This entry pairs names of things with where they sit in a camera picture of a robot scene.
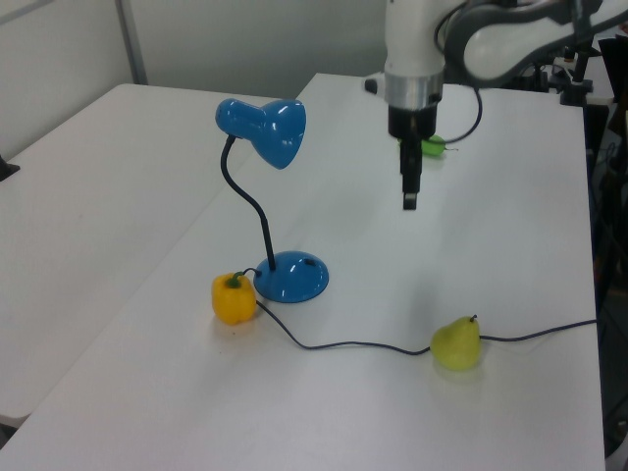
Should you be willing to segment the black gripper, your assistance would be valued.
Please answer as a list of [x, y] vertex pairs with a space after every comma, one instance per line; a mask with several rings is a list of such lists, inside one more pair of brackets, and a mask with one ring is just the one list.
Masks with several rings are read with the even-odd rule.
[[409, 173], [412, 163], [420, 163], [421, 142], [436, 130], [437, 107], [422, 110], [404, 110], [389, 107], [388, 132], [399, 144], [400, 172], [402, 173], [402, 207], [415, 210], [420, 192], [421, 174]]

